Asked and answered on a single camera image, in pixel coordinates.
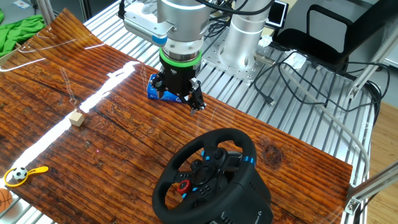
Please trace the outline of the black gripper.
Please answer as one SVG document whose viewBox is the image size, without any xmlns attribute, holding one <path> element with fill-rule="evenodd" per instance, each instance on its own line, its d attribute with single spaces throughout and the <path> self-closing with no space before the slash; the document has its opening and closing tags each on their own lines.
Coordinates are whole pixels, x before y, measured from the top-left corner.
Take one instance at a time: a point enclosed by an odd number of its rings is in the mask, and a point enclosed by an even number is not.
<svg viewBox="0 0 398 224">
<path fill-rule="evenodd" d="M 156 90 L 157 97 L 161 99 L 165 91 L 183 97 L 184 103 L 190 106 L 190 115 L 193 116 L 197 111 L 204 110 L 204 102 L 201 82 L 197 80 L 197 73 L 201 63 L 183 67 L 172 65 L 166 61 L 161 61 L 162 70 L 150 80 L 151 86 Z"/>
</svg>

